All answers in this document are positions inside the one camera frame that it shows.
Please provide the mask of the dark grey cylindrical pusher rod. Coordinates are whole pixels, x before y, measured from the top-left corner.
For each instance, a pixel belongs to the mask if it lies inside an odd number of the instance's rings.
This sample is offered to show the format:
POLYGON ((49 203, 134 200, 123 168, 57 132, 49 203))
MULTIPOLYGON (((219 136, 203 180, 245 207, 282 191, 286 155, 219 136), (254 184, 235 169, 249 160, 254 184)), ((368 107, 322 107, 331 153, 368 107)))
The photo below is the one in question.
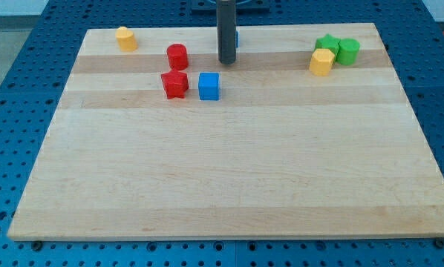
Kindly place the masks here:
POLYGON ((218 60, 224 65, 236 61, 236 0, 217 0, 218 60))

